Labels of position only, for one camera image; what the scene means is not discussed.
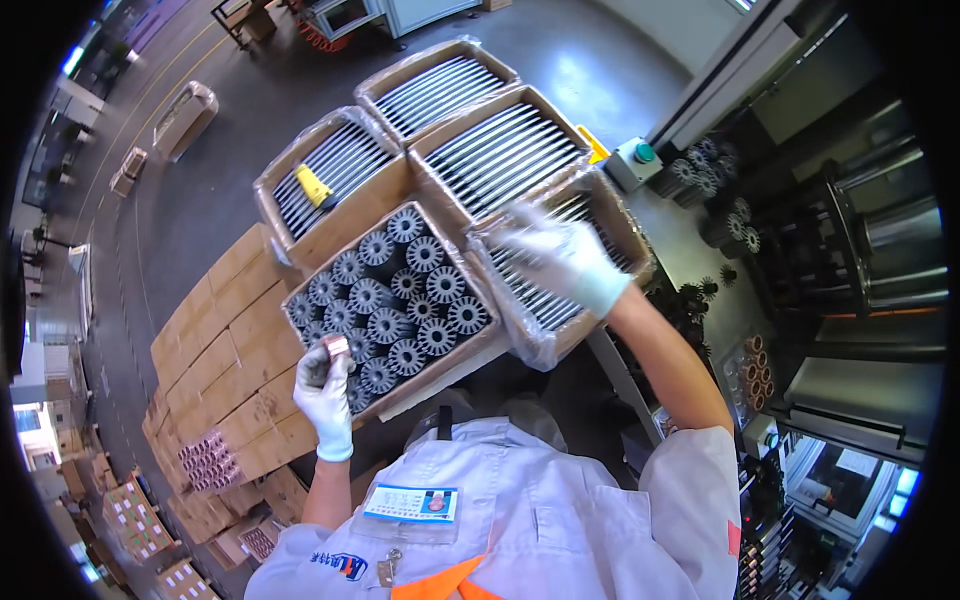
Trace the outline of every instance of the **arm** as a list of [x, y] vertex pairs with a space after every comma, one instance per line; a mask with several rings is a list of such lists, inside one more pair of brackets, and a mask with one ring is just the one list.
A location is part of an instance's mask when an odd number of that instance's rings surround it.
[[607, 315], [643, 367], [657, 399], [681, 429], [720, 425], [733, 435], [733, 420], [720, 390], [690, 344], [634, 285]]
[[678, 427], [716, 425], [733, 432], [720, 391], [693, 348], [610, 261], [596, 231], [584, 222], [557, 223], [533, 208], [512, 208], [526, 228], [493, 240], [527, 258], [515, 264], [540, 287], [569, 298], [611, 327], [647, 373], [657, 398]]
[[353, 430], [347, 405], [347, 376], [353, 360], [339, 356], [327, 368], [322, 344], [310, 349], [297, 364], [294, 401], [317, 429], [317, 465], [306, 496], [302, 523], [335, 531], [353, 512], [350, 501], [350, 456]]
[[317, 459], [300, 522], [316, 523], [336, 531], [353, 513], [351, 504], [350, 460], [328, 463]]

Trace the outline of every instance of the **control box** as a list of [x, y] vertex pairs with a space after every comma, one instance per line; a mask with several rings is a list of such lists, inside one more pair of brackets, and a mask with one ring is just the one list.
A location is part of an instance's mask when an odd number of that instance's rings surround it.
[[604, 165], [607, 173], [625, 192], [634, 191], [662, 168], [663, 161], [642, 137], [635, 137], [617, 146]]

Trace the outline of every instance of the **yellow tag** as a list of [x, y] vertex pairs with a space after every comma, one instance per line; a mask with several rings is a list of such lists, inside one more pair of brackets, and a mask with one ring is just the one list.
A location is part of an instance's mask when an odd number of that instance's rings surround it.
[[329, 187], [317, 179], [317, 176], [313, 174], [310, 167], [305, 164], [294, 169], [294, 176], [297, 177], [297, 181], [299, 181], [303, 187], [303, 192], [306, 194], [307, 200], [313, 203], [314, 206], [320, 206], [320, 203], [333, 193]]

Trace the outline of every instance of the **green button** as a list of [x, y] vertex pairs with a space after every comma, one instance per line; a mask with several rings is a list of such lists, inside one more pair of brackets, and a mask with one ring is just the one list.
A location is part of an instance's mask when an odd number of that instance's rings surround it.
[[657, 155], [654, 154], [654, 149], [650, 147], [650, 144], [646, 142], [640, 142], [636, 145], [636, 150], [634, 151], [634, 158], [637, 162], [647, 163], [653, 161]]

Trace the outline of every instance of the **white glove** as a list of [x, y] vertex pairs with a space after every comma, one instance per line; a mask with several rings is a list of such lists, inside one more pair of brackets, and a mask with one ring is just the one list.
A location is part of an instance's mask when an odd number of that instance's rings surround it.
[[510, 208], [519, 228], [500, 230], [495, 244], [519, 251], [515, 269], [540, 287], [573, 300], [603, 319], [630, 284], [600, 237], [583, 221], [560, 223], [530, 206]]
[[323, 344], [312, 347], [297, 363], [294, 402], [317, 428], [317, 457], [342, 463], [353, 454], [353, 429], [347, 406], [347, 376], [353, 359], [341, 354], [333, 365]]

